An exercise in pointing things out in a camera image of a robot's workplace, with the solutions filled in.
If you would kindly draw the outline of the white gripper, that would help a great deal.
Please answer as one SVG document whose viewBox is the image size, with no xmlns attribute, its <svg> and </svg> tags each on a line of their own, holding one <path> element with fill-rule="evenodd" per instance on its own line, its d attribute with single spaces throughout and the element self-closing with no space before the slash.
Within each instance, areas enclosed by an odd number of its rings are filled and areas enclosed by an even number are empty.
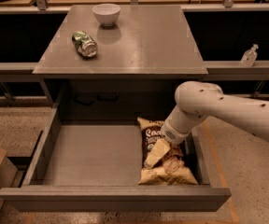
<svg viewBox="0 0 269 224">
<path fill-rule="evenodd" d="M 189 132 L 177 131 L 168 120 L 166 120 L 161 128 L 161 139 L 154 144 L 151 152 L 144 161 L 147 169 L 152 169 L 170 150 L 171 145 L 181 144 Z"/>
</svg>

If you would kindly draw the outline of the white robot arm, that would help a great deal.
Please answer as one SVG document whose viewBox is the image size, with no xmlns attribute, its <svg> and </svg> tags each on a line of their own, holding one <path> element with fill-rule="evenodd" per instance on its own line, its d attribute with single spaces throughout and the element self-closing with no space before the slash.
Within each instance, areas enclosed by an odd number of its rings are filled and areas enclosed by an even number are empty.
<svg viewBox="0 0 269 224">
<path fill-rule="evenodd" d="M 215 84 L 187 81 L 177 87 L 175 102 L 161 128 L 161 139 L 144 161 L 147 169 L 153 168 L 172 145 L 182 143 L 208 116 L 269 142 L 269 101 L 226 95 Z"/>
</svg>

